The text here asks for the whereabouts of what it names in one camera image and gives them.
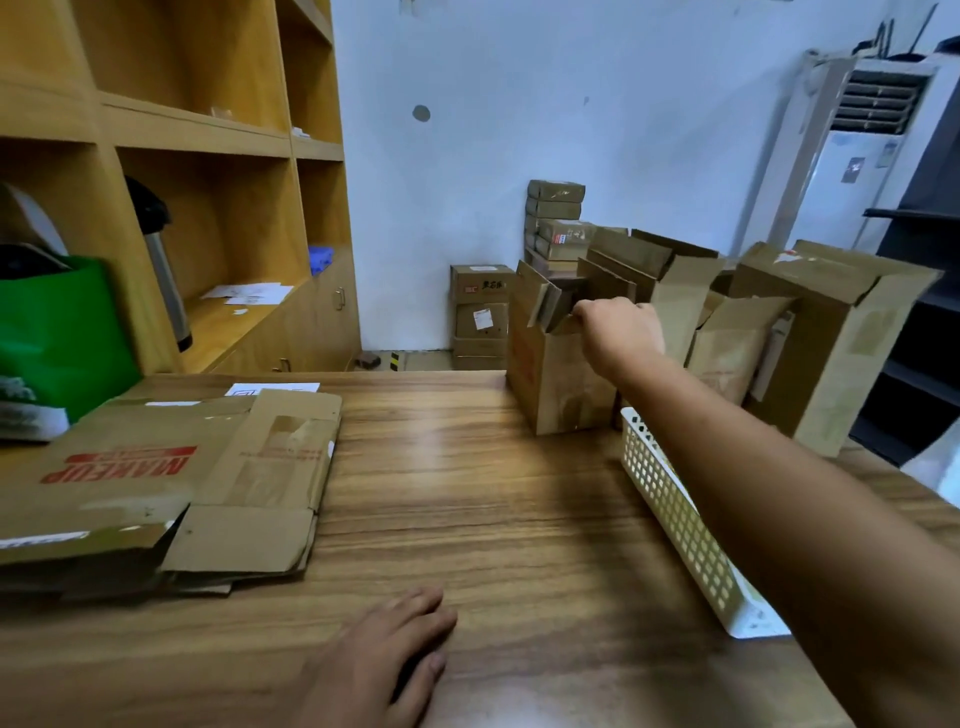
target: small box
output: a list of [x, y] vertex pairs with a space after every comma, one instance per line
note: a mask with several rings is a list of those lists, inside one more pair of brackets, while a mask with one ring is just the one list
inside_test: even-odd
[[455, 314], [454, 336], [462, 339], [502, 339], [509, 321], [507, 303], [461, 303]]
[[[533, 244], [536, 244], [537, 237], [532, 235]], [[523, 249], [523, 261], [533, 267], [544, 278], [554, 277], [575, 277], [577, 275], [576, 260], [547, 260], [540, 255], [536, 248], [527, 245]]]
[[553, 220], [579, 220], [582, 206], [580, 203], [547, 202], [527, 198], [527, 214], [534, 217], [548, 217]]
[[502, 356], [454, 356], [453, 369], [456, 372], [502, 372], [507, 368], [507, 360]]
[[744, 407], [787, 437], [836, 457], [914, 302], [941, 271], [798, 241], [757, 243], [731, 295], [798, 299], [774, 324]]
[[649, 232], [600, 228], [587, 260], [636, 285], [636, 301], [652, 303], [660, 316], [667, 355], [684, 364], [710, 284], [723, 270], [717, 252]]
[[596, 226], [581, 220], [540, 220], [540, 231], [537, 233], [553, 245], [579, 244], [589, 245], [593, 239]]
[[530, 426], [548, 435], [609, 425], [616, 391], [587, 364], [570, 315], [575, 298], [588, 298], [588, 281], [548, 280], [522, 261], [516, 272], [507, 380]]
[[536, 251], [547, 260], [572, 260], [576, 262], [578, 258], [587, 254], [589, 246], [587, 243], [551, 243], [539, 235], [534, 243]]
[[793, 303], [786, 298], [730, 299], [707, 293], [687, 370], [737, 406], [750, 388], [770, 328]]
[[505, 265], [451, 265], [450, 299], [454, 303], [506, 302], [515, 277]]
[[506, 339], [453, 337], [454, 356], [506, 356]]
[[587, 196], [587, 188], [576, 182], [549, 182], [530, 180], [527, 197], [534, 200], [552, 200], [563, 203], [581, 203]]

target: air conditioner vent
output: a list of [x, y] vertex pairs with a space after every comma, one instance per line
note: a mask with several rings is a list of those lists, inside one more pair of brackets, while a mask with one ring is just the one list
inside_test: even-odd
[[926, 76], [853, 71], [833, 117], [834, 132], [904, 134], [926, 88]]

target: white plastic tray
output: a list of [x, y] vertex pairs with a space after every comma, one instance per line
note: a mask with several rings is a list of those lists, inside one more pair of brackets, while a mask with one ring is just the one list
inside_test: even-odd
[[780, 616], [743, 578], [707, 530], [686, 488], [636, 411], [625, 407], [621, 414], [623, 467], [726, 630], [739, 640], [790, 634]]

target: wooden desk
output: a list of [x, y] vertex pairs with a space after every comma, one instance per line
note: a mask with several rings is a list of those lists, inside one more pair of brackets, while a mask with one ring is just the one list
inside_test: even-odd
[[[228, 599], [10, 606], [0, 724], [253, 725], [344, 618], [441, 583], [461, 616], [427, 725], [849, 725], [794, 643], [727, 637], [614, 433], [531, 437], [498, 373], [265, 378], [319, 379], [345, 402], [305, 580]], [[138, 391], [194, 400], [234, 379]], [[960, 547], [960, 512], [862, 449], [842, 460]]]

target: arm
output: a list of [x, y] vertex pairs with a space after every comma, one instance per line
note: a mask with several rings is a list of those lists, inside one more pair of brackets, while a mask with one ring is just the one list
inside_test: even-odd
[[960, 723], [960, 559], [663, 355], [649, 304], [580, 302], [588, 361], [863, 726]]

